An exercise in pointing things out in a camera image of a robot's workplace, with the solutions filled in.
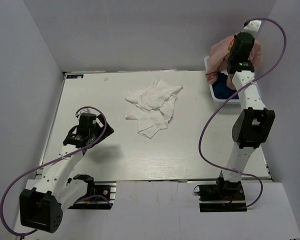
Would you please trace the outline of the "pink printed t shirt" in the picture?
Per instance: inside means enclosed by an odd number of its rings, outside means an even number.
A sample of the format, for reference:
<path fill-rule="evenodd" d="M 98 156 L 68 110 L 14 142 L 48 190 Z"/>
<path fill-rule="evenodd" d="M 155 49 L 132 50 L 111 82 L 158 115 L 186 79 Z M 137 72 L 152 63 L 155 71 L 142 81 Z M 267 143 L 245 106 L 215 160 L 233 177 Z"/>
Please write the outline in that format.
<path fill-rule="evenodd" d="M 205 71 L 206 81 L 209 84 L 214 84 L 217 81 L 218 73 L 227 69 L 229 47 L 232 47 L 233 42 L 234 36 L 231 35 L 211 47 L 208 67 Z M 255 69 L 259 68 L 262 63 L 262 46 L 257 40 L 254 41 L 249 60 Z"/>

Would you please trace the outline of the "white t shirt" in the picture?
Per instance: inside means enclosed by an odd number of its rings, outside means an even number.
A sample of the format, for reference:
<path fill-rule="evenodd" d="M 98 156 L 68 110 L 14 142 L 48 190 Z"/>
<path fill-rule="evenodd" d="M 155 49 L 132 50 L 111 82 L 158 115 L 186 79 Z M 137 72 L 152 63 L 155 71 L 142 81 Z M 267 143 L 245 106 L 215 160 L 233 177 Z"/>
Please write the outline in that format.
<path fill-rule="evenodd" d="M 151 86 L 125 96 L 131 106 L 124 112 L 124 118 L 135 120 L 137 133 L 152 139 L 157 132 L 168 128 L 174 116 L 178 93 L 182 89 L 181 85 L 170 85 L 155 78 Z"/>

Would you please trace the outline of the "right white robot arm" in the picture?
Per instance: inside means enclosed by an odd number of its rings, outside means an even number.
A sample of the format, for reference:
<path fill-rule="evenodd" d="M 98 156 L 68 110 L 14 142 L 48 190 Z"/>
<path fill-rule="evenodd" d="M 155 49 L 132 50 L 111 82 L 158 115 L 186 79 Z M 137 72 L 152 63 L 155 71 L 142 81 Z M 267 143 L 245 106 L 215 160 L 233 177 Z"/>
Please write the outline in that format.
<path fill-rule="evenodd" d="M 255 69 L 249 56 L 254 43 L 251 34 L 236 34 L 227 60 L 227 72 L 238 90 L 241 113 L 232 127 L 233 148 L 229 160 L 215 187 L 216 195 L 223 200 L 240 190 L 247 162 L 267 140 L 275 120 L 275 112 L 266 108 L 253 82 Z"/>

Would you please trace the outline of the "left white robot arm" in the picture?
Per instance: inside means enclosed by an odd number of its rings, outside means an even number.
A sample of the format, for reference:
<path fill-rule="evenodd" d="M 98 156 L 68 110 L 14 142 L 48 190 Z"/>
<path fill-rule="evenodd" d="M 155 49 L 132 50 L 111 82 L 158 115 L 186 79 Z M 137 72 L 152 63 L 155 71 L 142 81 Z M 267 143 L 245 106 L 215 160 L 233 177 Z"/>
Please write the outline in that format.
<path fill-rule="evenodd" d="M 94 178 L 87 174 L 71 176 L 88 149 L 114 133 L 102 114 L 85 112 L 78 125 L 67 134 L 53 163 L 41 180 L 19 196 L 20 223 L 24 227 L 54 233 L 64 212 L 77 202 L 95 198 Z"/>

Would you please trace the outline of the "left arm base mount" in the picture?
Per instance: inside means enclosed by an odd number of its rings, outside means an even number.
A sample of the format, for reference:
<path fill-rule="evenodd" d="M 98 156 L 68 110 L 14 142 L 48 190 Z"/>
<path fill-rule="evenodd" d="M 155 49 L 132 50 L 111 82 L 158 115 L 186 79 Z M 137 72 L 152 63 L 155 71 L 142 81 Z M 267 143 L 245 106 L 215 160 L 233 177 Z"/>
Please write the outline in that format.
<path fill-rule="evenodd" d="M 86 194 L 69 207 L 71 210 L 110 210 L 116 197 L 116 182 L 89 183 Z"/>

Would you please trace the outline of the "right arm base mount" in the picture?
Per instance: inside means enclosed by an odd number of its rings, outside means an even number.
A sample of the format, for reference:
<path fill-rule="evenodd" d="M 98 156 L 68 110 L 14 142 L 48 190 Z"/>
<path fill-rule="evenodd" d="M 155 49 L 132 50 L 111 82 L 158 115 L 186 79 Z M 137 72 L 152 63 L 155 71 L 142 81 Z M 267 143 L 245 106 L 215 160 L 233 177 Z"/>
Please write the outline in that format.
<path fill-rule="evenodd" d="M 216 179 L 215 184 L 201 184 L 193 189 L 199 196 L 199 210 L 201 213 L 234 213 L 246 212 L 246 198 L 242 183 L 230 182 L 222 177 Z"/>

